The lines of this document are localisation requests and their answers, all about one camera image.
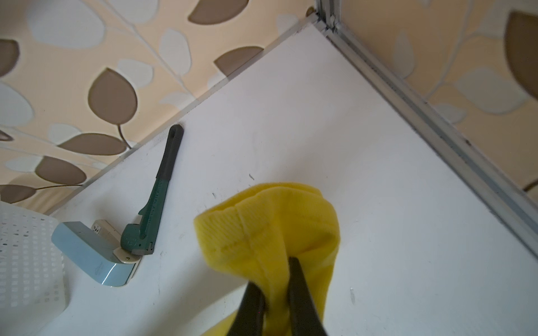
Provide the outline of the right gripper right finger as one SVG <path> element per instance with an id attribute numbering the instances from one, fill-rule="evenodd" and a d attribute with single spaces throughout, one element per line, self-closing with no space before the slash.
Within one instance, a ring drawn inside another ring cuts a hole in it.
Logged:
<path id="1" fill-rule="evenodd" d="M 301 263 L 297 258 L 289 258 L 288 304 L 291 334 L 293 336 L 327 336 L 317 314 Z"/>

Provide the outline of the white plastic basket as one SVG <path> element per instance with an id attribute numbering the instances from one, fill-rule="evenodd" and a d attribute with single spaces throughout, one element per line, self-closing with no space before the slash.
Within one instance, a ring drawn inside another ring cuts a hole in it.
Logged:
<path id="1" fill-rule="evenodd" d="M 1 334 L 36 335 L 66 308 L 58 221 L 1 203 Z"/>

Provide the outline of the yellow trousers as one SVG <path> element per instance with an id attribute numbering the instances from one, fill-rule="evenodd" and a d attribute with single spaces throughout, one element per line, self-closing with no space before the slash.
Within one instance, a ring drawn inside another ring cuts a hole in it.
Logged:
<path id="1" fill-rule="evenodd" d="M 266 298 L 264 335 L 291 335 L 288 260 L 295 257 L 319 317 L 340 244 L 336 211 L 301 183 L 262 183 L 194 219 L 203 257 L 213 270 L 256 284 Z"/>

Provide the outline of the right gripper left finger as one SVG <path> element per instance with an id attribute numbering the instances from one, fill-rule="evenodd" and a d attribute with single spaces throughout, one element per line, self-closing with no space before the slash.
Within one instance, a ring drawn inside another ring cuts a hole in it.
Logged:
<path id="1" fill-rule="evenodd" d="M 266 299 L 262 290 L 249 282 L 227 336 L 262 336 Z"/>

